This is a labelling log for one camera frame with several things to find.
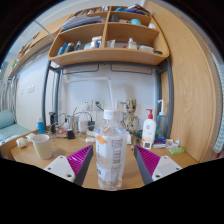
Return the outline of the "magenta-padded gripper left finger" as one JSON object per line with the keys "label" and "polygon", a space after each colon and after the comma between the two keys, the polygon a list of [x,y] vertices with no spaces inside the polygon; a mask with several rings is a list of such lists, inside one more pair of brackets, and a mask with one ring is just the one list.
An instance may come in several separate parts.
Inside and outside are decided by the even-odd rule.
{"label": "magenta-padded gripper left finger", "polygon": [[68,157],[59,155],[44,170],[81,186],[84,182],[92,156],[93,146],[89,145]]}

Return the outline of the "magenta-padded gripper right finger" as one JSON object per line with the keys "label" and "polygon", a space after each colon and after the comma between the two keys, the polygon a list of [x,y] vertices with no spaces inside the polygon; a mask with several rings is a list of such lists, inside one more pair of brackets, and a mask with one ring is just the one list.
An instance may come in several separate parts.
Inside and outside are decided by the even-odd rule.
{"label": "magenta-padded gripper right finger", "polygon": [[145,185],[181,170],[169,156],[159,157],[138,145],[134,146],[134,156]]}

